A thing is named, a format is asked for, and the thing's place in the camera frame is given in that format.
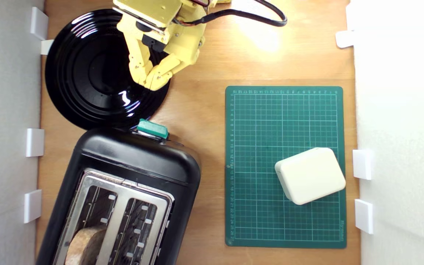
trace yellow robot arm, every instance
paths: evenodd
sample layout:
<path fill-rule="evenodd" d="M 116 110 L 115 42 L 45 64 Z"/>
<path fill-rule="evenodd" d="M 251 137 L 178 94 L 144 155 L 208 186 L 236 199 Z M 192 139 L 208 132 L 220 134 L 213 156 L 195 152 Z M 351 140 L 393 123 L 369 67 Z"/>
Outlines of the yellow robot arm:
<path fill-rule="evenodd" d="M 123 32 L 130 53 L 133 80 L 156 91 L 199 56 L 204 44 L 205 24 L 183 26 L 177 21 L 194 21 L 206 15 L 205 6 L 217 0 L 113 0 L 123 14 L 117 28 Z M 159 65 L 149 60 L 150 47 L 169 55 Z"/>

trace grid lines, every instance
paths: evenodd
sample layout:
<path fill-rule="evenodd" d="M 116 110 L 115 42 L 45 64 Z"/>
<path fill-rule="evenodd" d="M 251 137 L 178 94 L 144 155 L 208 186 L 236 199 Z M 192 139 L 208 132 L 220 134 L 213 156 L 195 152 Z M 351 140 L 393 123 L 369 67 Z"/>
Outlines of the grid lines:
<path fill-rule="evenodd" d="M 274 164 L 329 147 L 345 172 L 340 87 L 228 87 L 226 243 L 262 247 L 346 246 L 345 190 L 298 206 Z"/>

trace black cable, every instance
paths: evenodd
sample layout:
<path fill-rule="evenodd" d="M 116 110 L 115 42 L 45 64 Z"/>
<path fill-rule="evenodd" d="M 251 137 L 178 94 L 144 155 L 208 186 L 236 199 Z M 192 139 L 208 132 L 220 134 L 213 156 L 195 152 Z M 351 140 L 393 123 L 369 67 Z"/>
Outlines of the black cable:
<path fill-rule="evenodd" d="M 204 17 L 202 17 L 199 20 L 194 20 L 194 21 L 190 21 L 190 22 L 183 22 L 183 21 L 175 20 L 175 22 L 180 24 L 180 25 L 198 25 L 198 24 L 210 22 L 212 20 L 216 20 L 217 18 L 223 17 L 225 15 L 237 15 L 238 17 L 249 18 L 251 20 L 256 20 L 256 21 L 259 21 L 259 22 L 262 22 L 262 23 L 266 23 L 266 24 L 275 26 L 275 27 L 283 27 L 287 24 L 286 15 L 279 8 L 277 8 L 275 5 L 267 2 L 266 0 L 255 0 L 255 1 L 260 3 L 261 5 L 266 6 L 267 8 L 271 9 L 272 11 L 274 11 L 274 13 L 279 15 L 279 17 L 281 18 L 282 21 L 270 20 L 269 18 L 262 17 L 260 15 L 251 14 L 251 13 L 240 11 L 240 10 L 229 9 L 229 10 L 221 10 L 221 11 L 218 11 L 218 12 L 210 13 L 208 15 L 205 15 Z"/>

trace black plate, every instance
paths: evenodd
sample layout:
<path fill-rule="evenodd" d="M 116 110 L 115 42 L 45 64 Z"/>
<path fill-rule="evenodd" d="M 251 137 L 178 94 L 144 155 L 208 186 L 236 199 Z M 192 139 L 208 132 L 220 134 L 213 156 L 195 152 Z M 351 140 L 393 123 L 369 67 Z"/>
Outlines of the black plate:
<path fill-rule="evenodd" d="M 122 15 L 96 10 L 76 18 L 57 35 L 45 67 L 45 82 L 58 111 L 89 130 L 128 130 L 160 107 L 170 83 L 153 92 L 132 80 L 128 48 L 117 30 Z M 167 56 L 150 50 L 153 65 Z"/>

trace toaster slot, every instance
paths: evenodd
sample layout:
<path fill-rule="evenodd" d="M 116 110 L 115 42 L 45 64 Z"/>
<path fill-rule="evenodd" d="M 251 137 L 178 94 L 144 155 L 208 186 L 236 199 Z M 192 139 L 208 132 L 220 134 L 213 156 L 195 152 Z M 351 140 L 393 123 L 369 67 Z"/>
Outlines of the toaster slot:
<path fill-rule="evenodd" d="M 107 226 L 116 203 L 117 193 L 91 186 L 82 206 L 76 231 L 93 226 Z"/>
<path fill-rule="evenodd" d="M 156 210 L 154 204 L 139 199 L 128 201 L 109 265 L 140 264 L 148 237 L 158 236 L 150 235 Z"/>

